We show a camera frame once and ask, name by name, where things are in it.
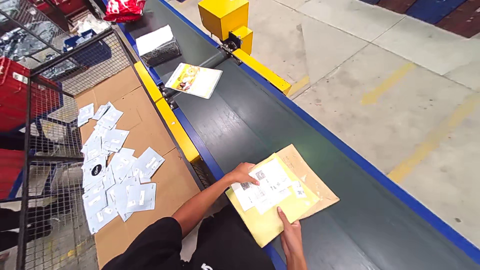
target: black shirt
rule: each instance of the black shirt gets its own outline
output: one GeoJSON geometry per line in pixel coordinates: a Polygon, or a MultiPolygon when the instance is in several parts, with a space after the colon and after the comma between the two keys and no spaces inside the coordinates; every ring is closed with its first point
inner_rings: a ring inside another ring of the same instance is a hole
{"type": "Polygon", "coordinates": [[[171,217],[157,220],[141,232],[127,250],[103,270],[274,270],[232,206],[205,219],[198,230],[197,249],[190,262],[180,259],[181,227],[171,217]]]}

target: black circle logo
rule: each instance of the black circle logo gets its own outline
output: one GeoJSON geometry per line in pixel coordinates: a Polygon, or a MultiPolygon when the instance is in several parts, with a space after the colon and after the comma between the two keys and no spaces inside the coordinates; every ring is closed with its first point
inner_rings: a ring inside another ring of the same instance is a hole
{"type": "Polygon", "coordinates": [[[93,176],[97,176],[97,175],[100,173],[100,171],[102,171],[102,165],[101,165],[101,164],[98,164],[98,165],[96,165],[95,167],[93,167],[93,169],[92,169],[92,175],[93,175],[93,176]]]}

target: barcode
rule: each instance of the barcode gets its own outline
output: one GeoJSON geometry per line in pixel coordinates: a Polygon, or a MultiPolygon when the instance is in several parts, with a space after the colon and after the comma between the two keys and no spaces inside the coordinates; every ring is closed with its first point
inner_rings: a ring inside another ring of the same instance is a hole
{"type": "Polygon", "coordinates": [[[240,185],[243,188],[243,190],[246,190],[247,188],[250,187],[250,183],[240,183],[240,185]]]}
{"type": "Polygon", "coordinates": [[[258,180],[262,180],[263,178],[265,178],[265,174],[263,171],[258,171],[255,175],[257,176],[258,180]]]}

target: catalog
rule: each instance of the catalog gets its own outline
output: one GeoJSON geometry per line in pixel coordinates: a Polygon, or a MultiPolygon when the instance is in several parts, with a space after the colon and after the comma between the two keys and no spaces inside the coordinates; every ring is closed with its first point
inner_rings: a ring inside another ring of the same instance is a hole
{"type": "Polygon", "coordinates": [[[187,94],[210,98],[221,74],[221,70],[180,63],[165,86],[187,94]]]}

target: yellow envelope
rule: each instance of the yellow envelope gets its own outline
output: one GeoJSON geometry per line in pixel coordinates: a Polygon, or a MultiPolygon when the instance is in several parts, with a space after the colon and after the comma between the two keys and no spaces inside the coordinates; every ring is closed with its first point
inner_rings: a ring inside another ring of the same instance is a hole
{"type": "Polygon", "coordinates": [[[300,182],[303,190],[305,191],[305,198],[297,198],[295,191],[290,186],[288,189],[290,190],[291,194],[283,199],[279,204],[270,208],[267,212],[261,215],[256,207],[252,207],[247,211],[243,211],[240,202],[238,201],[232,188],[226,192],[231,203],[240,214],[241,218],[247,225],[248,229],[260,247],[264,247],[283,231],[283,223],[278,216],[276,209],[277,206],[282,208],[289,222],[294,222],[320,200],[319,197],[313,193],[303,181],[299,180],[299,178],[292,172],[292,170],[290,170],[290,168],[276,153],[257,164],[253,170],[274,159],[280,163],[291,181],[300,182]]]}

